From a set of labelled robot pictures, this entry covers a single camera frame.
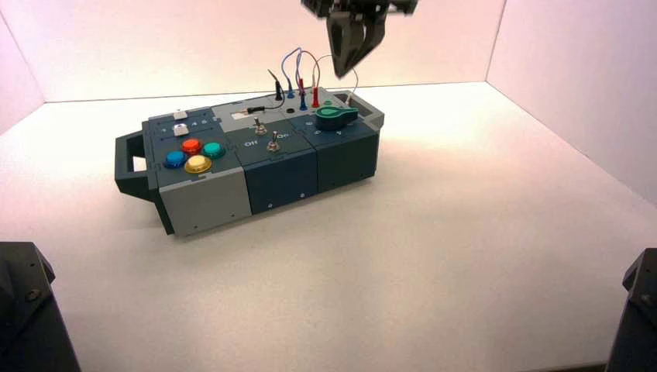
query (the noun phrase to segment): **teal button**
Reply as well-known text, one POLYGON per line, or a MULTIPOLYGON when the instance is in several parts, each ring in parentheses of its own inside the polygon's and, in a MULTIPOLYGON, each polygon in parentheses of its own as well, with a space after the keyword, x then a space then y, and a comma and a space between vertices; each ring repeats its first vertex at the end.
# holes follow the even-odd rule
POLYGON ((223 157, 224 153, 225 149, 221 143, 210 142, 203 146, 203 155, 209 157, 210 159, 218 159, 219 157, 223 157))

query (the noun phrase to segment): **blue connector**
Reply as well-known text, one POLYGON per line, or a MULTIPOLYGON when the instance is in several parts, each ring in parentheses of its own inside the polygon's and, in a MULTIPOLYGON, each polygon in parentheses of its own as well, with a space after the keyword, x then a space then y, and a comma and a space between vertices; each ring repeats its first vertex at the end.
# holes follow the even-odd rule
POLYGON ((300 111, 306 111, 308 110, 308 107, 306 106, 306 94, 301 93, 301 107, 299 107, 300 111))
POLYGON ((292 90, 292 83, 290 83, 290 79, 287 79, 287 97, 290 99, 294 98, 294 90, 292 90))

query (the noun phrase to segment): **red button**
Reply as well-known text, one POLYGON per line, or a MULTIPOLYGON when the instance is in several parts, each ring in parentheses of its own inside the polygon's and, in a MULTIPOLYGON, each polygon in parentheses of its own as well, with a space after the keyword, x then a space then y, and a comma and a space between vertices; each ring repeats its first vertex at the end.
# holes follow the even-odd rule
POLYGON ((183 142, 183 151, 189 155, 196 155, 201 152, 201 141, 195 138, 187 139, 183 142))

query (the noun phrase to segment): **arcade button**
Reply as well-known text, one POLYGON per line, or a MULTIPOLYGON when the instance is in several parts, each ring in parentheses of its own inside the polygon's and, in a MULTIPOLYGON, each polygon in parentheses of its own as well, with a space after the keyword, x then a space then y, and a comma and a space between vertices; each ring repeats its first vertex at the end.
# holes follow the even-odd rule
POLYGON ((187 139, 183 142, 182 149, 188 155, 196 155, 201 152, 201 141, 195 138, 187 139))
POLYGON ((180 168, 184 165, 187 156, 182 151, 171 151, 167 154, 167 159, 164 161, 164 166, 167 168, 180 168))
POLYGON ((194 155, 187 160, 185 171, 187 173, 197 174, 207 171, 210 167, 212 167, 212 160, 203 155, 194 155))
POLYGON ((218 159, 224 156, 225 148, 224 146, 221 145, 221 143, 210 142, 210 143, 206 143, 205 146, 203 146, 202 153, 203 155, 209 157, 210 159, 218 159))

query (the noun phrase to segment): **red connector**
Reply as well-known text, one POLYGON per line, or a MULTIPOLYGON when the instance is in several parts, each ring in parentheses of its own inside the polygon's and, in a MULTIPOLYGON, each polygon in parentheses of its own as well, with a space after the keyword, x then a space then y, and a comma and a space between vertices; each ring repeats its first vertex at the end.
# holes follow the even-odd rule
POLYGON ((319 107, 319 88, 312 88, 312 107, 319 107))

